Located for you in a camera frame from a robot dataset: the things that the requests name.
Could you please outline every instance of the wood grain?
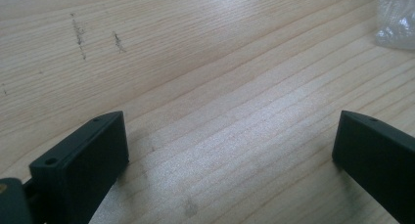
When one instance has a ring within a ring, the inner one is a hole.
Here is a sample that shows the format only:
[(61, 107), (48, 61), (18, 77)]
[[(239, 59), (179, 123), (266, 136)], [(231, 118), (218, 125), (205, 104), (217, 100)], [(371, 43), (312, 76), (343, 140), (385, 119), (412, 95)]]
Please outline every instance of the wood grain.
[(0, 176), (122, 110), (91, 223), (395, 223), (331, 160), (341, 110), (415, 135), (375, 32), (376, 0), (0, 0)]

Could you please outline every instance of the scratch mark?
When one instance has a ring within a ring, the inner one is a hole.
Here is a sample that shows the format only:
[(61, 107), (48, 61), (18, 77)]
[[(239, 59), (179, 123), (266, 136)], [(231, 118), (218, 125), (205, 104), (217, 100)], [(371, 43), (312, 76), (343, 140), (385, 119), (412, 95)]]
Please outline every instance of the scratch mark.
[(124, 50), (124, 47), (122, 47), (121, 39), (119, 39), (118, 35), (114, 31), (113, 31), (113, 36), (115, 38), (115, 45), (116, 45), (116, 47), (118, 47), (119, 53), (120, 54), (121, 54), (121, 52), (125, 53), (126, 51)]
[(75, 13), (70, 13), (70, 15), (72, 16), (72, 26), (76, 34), (77, 44), (79, 46), (80, 53), (82, 55), (83, 60), (86, 60), (86, 55), (83, 51), (83, 45), (85, 43), (85, 41), (83, 40), (83, 34), (85, 34), (85, 30), (81, 28), (78, 22), (75, 20)]

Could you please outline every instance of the screw hole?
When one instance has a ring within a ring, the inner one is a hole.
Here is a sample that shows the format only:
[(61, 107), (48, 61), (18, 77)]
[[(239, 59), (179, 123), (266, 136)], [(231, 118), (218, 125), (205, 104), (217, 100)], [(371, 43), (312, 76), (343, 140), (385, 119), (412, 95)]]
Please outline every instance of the screw hole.
[(4, 193), (7, 190), (7, 185), (0, 183), (0, 194)]
[(57, 160), (56, 158), (48, 158), (48, 159), (45, 161), (45, 164), (46, 164), (46, 165), (52, 165), (52, 164), (54, 164), (54, 163), (56, 163), (56, 162), (58, 162), (58, 160)]

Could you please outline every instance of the dark plastic bracket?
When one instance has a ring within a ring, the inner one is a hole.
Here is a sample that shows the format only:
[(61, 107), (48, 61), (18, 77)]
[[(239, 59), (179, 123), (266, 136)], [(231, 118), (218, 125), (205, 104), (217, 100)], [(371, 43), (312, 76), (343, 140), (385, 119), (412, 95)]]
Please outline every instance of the dark plastic bracket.
[(399, 223), (415, 223), (415, 138), (376, 118), (343, 111), (333, 161)]
[(122, 112), (98, 116), (32, 162), (24, 185), (0, 179), (0, 223), (88, 223), (127, 164)]

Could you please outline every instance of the plastic bag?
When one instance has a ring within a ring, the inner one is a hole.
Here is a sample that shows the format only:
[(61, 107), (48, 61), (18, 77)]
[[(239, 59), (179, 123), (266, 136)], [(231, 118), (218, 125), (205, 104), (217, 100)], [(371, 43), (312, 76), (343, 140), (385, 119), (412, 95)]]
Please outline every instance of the plastic bag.
[(381, 46), (415, 50), (415, 0), (378, 0), (376, 41)]

